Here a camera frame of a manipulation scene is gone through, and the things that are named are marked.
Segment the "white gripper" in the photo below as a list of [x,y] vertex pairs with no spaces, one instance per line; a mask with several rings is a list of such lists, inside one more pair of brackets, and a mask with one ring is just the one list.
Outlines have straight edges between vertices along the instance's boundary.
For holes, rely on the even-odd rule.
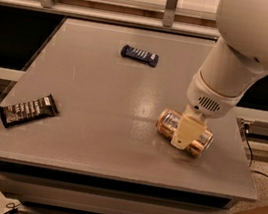
[[171,143],[180,150],[186,148],[207,129],[206,118],[221,118],[237,105],[241,96],[228,97],[218,94],[196,73],[187,89],[188,103],[173,133]]

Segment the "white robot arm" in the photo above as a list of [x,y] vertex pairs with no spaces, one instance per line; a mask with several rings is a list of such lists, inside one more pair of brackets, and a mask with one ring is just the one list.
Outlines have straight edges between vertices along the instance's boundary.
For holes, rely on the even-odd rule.
[[186,148],[268,75],[268,0],[220,0],[220,37],[187,89],[188,105],[171,143]]

